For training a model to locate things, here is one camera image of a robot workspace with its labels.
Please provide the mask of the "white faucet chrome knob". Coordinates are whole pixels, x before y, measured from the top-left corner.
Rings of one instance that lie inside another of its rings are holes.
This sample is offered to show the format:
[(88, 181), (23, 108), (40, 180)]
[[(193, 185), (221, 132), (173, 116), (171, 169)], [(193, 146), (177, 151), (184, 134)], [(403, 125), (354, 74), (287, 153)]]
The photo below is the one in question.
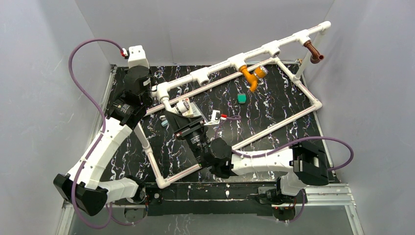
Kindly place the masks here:
[(175, 114), (187, 116), (189, 112), (191, 111), (191, 104), (190, 104), (189, 98), (179, 99), (178, 102), (174, 106), (170, 104), (170, 100), (166, 96), (162, 97), (160, 102), (162, 103), (166, 111), (169, 111)]

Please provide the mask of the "green tape roll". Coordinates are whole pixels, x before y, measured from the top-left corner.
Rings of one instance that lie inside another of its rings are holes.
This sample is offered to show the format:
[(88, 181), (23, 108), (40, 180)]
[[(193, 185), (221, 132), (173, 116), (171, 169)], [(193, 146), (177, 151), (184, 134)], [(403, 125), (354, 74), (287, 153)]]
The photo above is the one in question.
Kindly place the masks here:
[(238, 94), (237, 95), (237, 102), (239, 104), (245, 104), (247, 102), (247, 96), (246, 96), (246, 94)]

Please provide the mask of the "white PVC pipe frame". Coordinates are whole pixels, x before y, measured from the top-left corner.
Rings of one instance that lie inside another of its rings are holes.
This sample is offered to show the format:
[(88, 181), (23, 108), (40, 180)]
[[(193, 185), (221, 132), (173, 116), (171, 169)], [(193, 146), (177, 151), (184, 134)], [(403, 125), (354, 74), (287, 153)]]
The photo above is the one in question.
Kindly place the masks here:
[[(311, 62), (283, 63), (286, 69), (282, 69), (276, 62), (265, 65), (269, 74), (261, 80), (256, 91), (249, 91), (248, 83), (241, 76), (235, 77), (234, 69), (224, 69), (214, 73), (211, 78), (214, 82), (222, 84), (206, 91), (200, 92), (191, 97), (202, 114), (211, 115), (213, 109), (221, 111), (225, 115), (240, 115), (241, 120), (226, 121), (218, 131), (217, 137), (222, 137), (227, 144), (239, 148), (239, 151), (251, 150), (272, 150), (290, 141), (304, 137), (320, 136), (317, 121), (314, 115), (315, 109), (310, 108), (320, 105), (317, 95), (312, 98), (306, 95), (305, 88), (295, 85), (286, 70), (294, 74), (294, 80), (300, 78), (300, 82), (305, 87), (302, 78), (305, 69), (298, 72), (299, 67), (317, 65), (322, 66), (323, 62), (328, 62), (328, 52), (321, 52), (325, 59), (318, 64)], [(189, 72), (200, 69), (202, 66), (162, 66), (152, 68), (157, 78), (161, 81), (171, 81), (179, 78), (179, 75), (187, 75)], [(238, 94), (246, 95), (246, 102), (241, 104), (237, 101)], [(154, 112), (143, 119), (141, 125), (152, 146), (156, 164), (164, 178), (185, 171), (197, 164), (192, 151), (186, 141), (175, 140), (174, 134), (169, 125), (163, 127), (159, 117), (162, 111)], [(272, 132), (261, 138), (251, 141), (251, 137), (263, 131), (272, 129)], [(111, 179), (121, 176), (132, 175), (146, 182), (155, 182), (155, 175), (152, 171), (150, 161), (145, 156), (145, 152), (134, 133), (123, 143), (124, 153), (118, 151), (111, 163)], [(248, 175), (229, 178), (227, 180), (214, 176), (208, 169), (199, 170), (184, 177), (178, 182), (266, 182), (274, 181), (283, 173), (265, 171), (265, 173), (249, 173)]]

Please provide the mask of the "brown faucet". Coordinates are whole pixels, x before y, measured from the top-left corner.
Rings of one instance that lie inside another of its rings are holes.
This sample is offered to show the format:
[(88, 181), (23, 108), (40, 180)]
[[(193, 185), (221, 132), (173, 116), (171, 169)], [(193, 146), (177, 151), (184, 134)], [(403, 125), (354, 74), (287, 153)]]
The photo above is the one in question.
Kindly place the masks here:
[(311, 53), (310, 62), (312, 64), (317, 64), (324, 59), (324, 55), (320, 54), (310, 40), (306, 41), (303, 46)]

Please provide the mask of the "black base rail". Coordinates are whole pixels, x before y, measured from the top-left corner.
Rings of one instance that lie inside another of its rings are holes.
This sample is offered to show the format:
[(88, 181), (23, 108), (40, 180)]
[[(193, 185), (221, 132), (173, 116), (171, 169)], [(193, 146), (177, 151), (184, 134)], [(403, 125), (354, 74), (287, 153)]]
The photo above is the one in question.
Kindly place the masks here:
[(140, 204), (125, 199), (115, 202), (124, 208), (146, 208), (149, 216), (176, 214), (256, 214), (271, 216), (277, 210), (294, 207), (299, 212), (306, 206), (355, 205), (346, 184), (309, 186), (305, 193), (283, 196), (272, 182), (241, 183), (174, 183), (165, 189), (147, 184)]

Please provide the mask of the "orange faucet chrome knob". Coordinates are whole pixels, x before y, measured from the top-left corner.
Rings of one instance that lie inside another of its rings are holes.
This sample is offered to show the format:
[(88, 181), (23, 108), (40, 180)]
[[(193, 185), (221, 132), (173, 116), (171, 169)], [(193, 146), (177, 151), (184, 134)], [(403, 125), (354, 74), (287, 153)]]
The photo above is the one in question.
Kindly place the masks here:
[(243, 74), (247, 82), (250, 84), (250, 91), (255, 92), (259, 79), (264, 78), (268, 74), (268, 70), (264, 66), (257, 67), (253, 72), (249, 72), (246, 65), (241, 66), (238, 70)]

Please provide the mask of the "clear plastic package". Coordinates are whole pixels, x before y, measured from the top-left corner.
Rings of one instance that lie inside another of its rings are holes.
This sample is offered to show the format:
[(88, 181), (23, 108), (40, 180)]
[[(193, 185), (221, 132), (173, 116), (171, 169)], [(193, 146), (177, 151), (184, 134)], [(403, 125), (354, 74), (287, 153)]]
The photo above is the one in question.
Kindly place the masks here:
[(194, 102), (191, 102), (190, 105), (191, 105), (191, 108), (192, 108), (194, 118), (202, 117), (203, 119), (206, 119), (204, 114), (201, 112), (201, 110), (198, 108), (198, 106)]

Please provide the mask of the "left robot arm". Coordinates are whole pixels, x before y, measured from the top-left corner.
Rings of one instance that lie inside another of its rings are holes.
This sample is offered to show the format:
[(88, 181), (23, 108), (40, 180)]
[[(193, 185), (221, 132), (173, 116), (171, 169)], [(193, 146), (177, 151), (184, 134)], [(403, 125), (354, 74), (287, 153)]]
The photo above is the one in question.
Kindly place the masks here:
[(146, 198), (145, 184), (133, 176), (102, 182), (101, 176), (112, 157), (146, 115), (153, 104), (151, 88), (154, 76), (148, 66), (133, 66), (125, 71), (123, 91), (108, 110), (106, 128), (97, 134), (97, 146), (90, 145), (90, 156), (83, 155), (66, 174), (53, 180), (63, 199), (85, 212), (98, 214), (106, 204), (129, 199), (135, 204)]

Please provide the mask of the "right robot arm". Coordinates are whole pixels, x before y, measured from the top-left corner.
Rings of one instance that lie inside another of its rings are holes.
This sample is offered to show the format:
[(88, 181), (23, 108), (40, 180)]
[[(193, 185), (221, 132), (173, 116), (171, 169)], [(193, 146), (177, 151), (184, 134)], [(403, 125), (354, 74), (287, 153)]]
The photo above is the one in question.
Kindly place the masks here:
[(276, 198), (287, 203), (306, 186), (329, 183), (325, 152), (309, 141), (296, 140), (280, 150), (238, 152), (222, 138), (207, 138), (202, 117), (164, 113), (177, 140), (186, 141), (197, 161), (197, 169), (227, 179), (253, 172), (279, 171), (284, 175), (276, 188)]

